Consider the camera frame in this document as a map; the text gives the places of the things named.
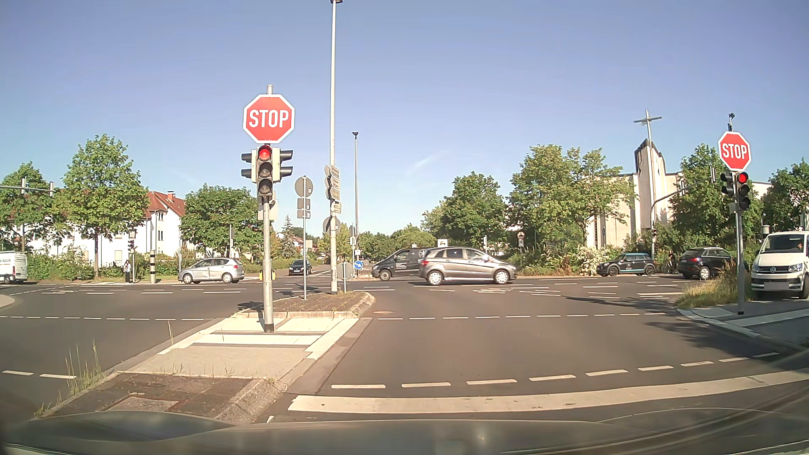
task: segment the stop sign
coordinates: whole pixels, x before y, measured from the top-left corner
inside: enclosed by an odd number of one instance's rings
[[[725,131],[719,138],[719,159],[731,171],[743,171],[750,164],[750,143],[735,131]]]
[[[295,128],[295,108],[281,95],[259,95],[244,107],[243,128],[258,143],[280,142]]]

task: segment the person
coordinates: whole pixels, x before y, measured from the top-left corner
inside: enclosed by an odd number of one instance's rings
[[[124,281],[127,283],[131,283],[132,280],[132,264],[129,264],[129,260],[124,262]]]

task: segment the black car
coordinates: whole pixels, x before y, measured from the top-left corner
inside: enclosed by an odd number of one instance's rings
[[[724,248],[701,246],[687,249],[680,256],[677,272],[683,274],[683,278],[686,279],[693,276],[697,276],[699,279],[710,279],[719,274],[723,268],[730,267],[734,263],[735,259]]]
[[[646,253],[624,253],[609,261],[598,264],[595,272],[601,276],[618,274],[651,275],[657,268],[654,261]]]
[[[290,265],[290,275],[303,274],[303,259],[295,259]],[[306,260],[306,274],[311,275],[311,262]]]
[[[400,249],[374,264],[374,267],[371,268],[371,276],[388,281],[392,276],[418,275],[421,258],[428,250],[427,248]]]

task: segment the curb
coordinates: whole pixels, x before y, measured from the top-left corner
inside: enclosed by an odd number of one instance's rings
[[[780,338],[774,338],[774,337],[770,337],[768,335],[759,334],[758,332],[756,332],[754,330],[750,330],[750,329],[748,329],[746,327],[740,327],[738,325],[731,324],[729,322],[716,321],[716,320],[711,319],[709,317],[703,317],[703,316],[700,316],[700,315],[696,314],[695,312],[687,310],[687,309],[678,308],[677,311],[680,312],[680,314],[682,314],[683,316],[685,316],[688,319],[691,319],[693,321],[704,322],[704,323],[709,324],[709,325],[711,325],[713,327],[718,327],[721,330],[727,330],[727,331],[730,331],[730,332],[733,332],[733,333],[736,333],[736,334],[742,334],[742,335],[744,335],[746,337],[755,338],[755,339],[761,340],[763,342],[767,342],[769,344],[774,344],[776,346],[788,349],[790,351],[795,351],[795,352],[809,351],[809,348],[803,347],[803,346],[801,346],[799,344],[796,344],[796,343],[793,343],[793,342],[788,342],[788,341],[782,340]]]

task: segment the red traffic light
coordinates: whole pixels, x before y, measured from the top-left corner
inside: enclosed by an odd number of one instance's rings
[[[269,160],[269,157],[273,154],[273,148],[267,144],[258,147],[258,159],[261,161]]]

